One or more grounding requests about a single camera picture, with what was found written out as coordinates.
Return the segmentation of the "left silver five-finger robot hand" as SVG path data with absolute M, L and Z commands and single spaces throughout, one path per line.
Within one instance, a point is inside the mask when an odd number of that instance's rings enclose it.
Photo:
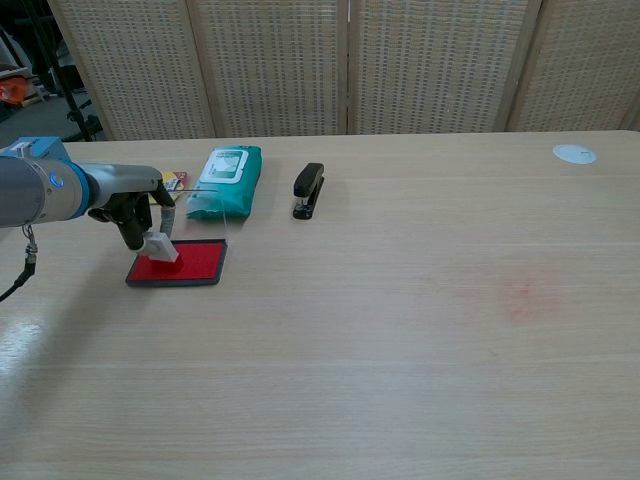
M 175 201 L 164 186 L 163 176 L 142 165 L 85 163 L 90 189 L 87 214 L 102 223 L 117 226 L 126 246 L 141 251 L 152 228 L 149 198 L 161 207 L 159 233 L 170 238 L 175 219 Z

